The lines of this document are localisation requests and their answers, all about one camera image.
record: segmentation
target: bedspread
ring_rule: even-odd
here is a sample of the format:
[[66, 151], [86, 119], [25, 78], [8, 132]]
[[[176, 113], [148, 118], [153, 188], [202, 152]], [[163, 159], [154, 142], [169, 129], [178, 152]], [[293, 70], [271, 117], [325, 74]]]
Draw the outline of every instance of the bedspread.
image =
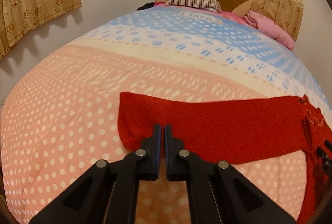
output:
[[[97, 159], [111, 162], [128, 153], [117, 132], [123, 91], [186, 102], [306, 94], [332, 122], [308, 69], [256, 29], [183, 7], [128, 14], [53, 52], [7, 98], [2, 165], [7, 203], [20, 223]], [[163, 165], [161, 179], [140, 183], [137, 224], [190, 223], [185, 184], [162, 179]], [[236, 168], [298, 218], [306, 186], [303, 152]]]

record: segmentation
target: pink polka dot bedspread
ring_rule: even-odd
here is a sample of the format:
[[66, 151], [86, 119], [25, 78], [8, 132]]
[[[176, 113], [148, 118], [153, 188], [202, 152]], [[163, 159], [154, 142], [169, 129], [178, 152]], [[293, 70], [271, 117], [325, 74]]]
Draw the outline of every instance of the pink polka dot bedspread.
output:
[[[161, 10], [151, 11], [158, 14]], [[14, 87], [4, 104], [1, 159], [5, 193], [8, 207], [19, 223], [28, 223], [98, 159], [113, 162], [128, 153], [117, 131], [120, 92], [187, 102], [293, 94], [251, 73], [244, 64], [224, 60], [225, 54], [233, 57], [237, 49], [229, 48], [227, 55], [221, 40], [213, 42], [223, 48], [224, 52], [219, 53], [222, 56], [217, 54], [211, 59], [196, 49], [198, 44], [200, 50], [206, 49], [210, 45], [208, 37], [118, 21], [50, 54]], [[138, 40], [137, 31], [141, 35], [147, 31], [147, 37]], [[162, 40], [153, 37], [160, 32], [171, 35]], [[180, 49], [169, 40], [184, 36], [196, 46]], [[326, 104], [311, 90], [299, 90], [298, 94], [303, 93], [321, 107], [329, 123]], [[298, 218], [306, 186], [303, 152], [236, 168]], [[140, 183], [137, 224], [190, 223], [185, 183], [167, 182], [163, 173], [161, 168], [156, 182]]]

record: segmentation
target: blue patterned fabric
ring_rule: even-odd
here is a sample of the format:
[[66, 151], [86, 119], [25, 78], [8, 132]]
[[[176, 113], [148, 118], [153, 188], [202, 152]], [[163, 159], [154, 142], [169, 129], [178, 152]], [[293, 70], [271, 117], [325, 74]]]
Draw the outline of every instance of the blue patterned fabric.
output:
[[258, 30], [196, 9], [155, 6], [114, 19], [82, 38], [164, 46], [232, 64], [291, 95], [301, 87], [328, 101], [310, 71], [285, 46]]

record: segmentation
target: white wall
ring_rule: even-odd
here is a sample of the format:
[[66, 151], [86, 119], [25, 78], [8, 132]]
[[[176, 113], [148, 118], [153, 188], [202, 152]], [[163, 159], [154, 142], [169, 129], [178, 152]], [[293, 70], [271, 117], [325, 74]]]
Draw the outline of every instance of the white wall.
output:
[[294, 53], [311, 71], [332, 105], [332, 10], [326, 0], [305, 0]]
[[37, 63], [80, 35], [126, 13], [126, 0], [82, 0], [83, 7], [27, 33], [0, 60], [0, 101]]
[[[154, 0], [82, 0], [83, 7], [29, 32], [0, 60], [0, 100], [40, 60], [89, 30]], [[306, 0], [295, 54], [332, 103], [332, 11], [326, 0]]]

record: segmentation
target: pink cloth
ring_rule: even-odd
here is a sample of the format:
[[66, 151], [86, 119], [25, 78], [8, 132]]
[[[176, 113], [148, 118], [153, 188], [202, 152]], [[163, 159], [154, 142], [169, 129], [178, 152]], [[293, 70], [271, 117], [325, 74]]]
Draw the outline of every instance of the pink cloth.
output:
[[288, 33], [275, 24], [273, 20], [251, 10], [243, 17], [243, 19], [247, 22], [247, 24], [283, 44], [291, 51], [294, 49], [294, 40]]
[[[165, 7], [168, 7], [169, 5], [166, 5], [165, 2], [155, 2], [154, 3], [154, 6], [165, 6]], [[191, 8], [191, 7], [187, 7], [187, 6], [175, 6], [175, 7], [178, 7], [178, 8]], [[221, 13], [215, 13], [214, 11], [211, 11], [211, 10], [208, 10], [208, 9], [197, 9], [197, 11], [199, 12], [208, 12], [208, 14], [213, 14], [213, 15], [216, 15], [216, 16], [221, 16], [223, 18], [226, 18], [226, 19], [229, 19], [229, 20], [232, 20], [232, 21], [235, 21], [239, 24], [242, 24], [242, 25], [248, 25], [247, 22], [245, 22], [240, 16], [234, 14], [234, 13], [231, 13], [231, 12], [227, 12], [227, 11], [222, 11]]]

